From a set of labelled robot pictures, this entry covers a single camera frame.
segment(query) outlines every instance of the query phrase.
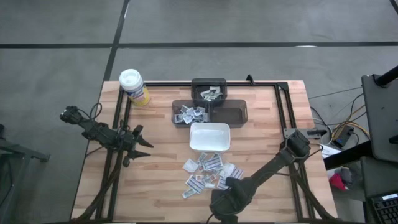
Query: wooden table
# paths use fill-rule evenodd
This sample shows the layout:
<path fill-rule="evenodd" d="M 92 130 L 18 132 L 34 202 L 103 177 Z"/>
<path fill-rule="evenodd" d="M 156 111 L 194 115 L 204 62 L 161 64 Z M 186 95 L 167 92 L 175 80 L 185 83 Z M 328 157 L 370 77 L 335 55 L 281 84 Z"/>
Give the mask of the wooden table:
<path fill-rule="evenodd" d="M 288 83 L 297 127 L 313 128 L 304 82 Z M 103 104 L 103 111 L 97 121 L 111 126 L 118 90 L 119 82 L 104 83 L 99 100 Z M 147 106 L 132 107 L 129 125 L 143 125 L 144 139 L 155 148 L 138 146 L 138 151 L 148 152 L 152 156 L 138 158 L 128 168 L 122 167 L 114 221 L 205 222 L 211 214 L 211 190 L 205 189 L 201 195 L 185 200 L 182 198 L 183 191 L 188 189 L 185 181 L 190 176 L 182 166 L 189 158 L 196 160 L 199 153 L 189 148 L 189 129 L 177 129 L 171 122 L 173 100 L 189 100 L 190 88 L 149 87 L 149 93 L 151 100 Z M 231 129 L 231 148 L 222 158 L 223 162 L 241 168 L 243 177 L 247 177 L 275 156 L 282 141 L 275 90 L 269 87 L 229 87 L 228 99 L 246 100 L 249 119 L 242 128 Z M 289 127 L 287 112 L 285 118 Z M 98 146 L 97 142 L 91 142 L 88 151 Z M 79 216 L 99 191 L 105 157 L 106 150 L 100 150 L 85 160 L 72 217 Z M 311 190 L 328 212 L 336 217 L 322 155 L 315 154 L 305 165 Z M 304 214 L 307 214 L 302 193 L 300 198 Z M 290 178 L 279 175 L 271 177 L 258 188 L 251 204 L 238 217 L 240 222 L 296 221 Z"/>

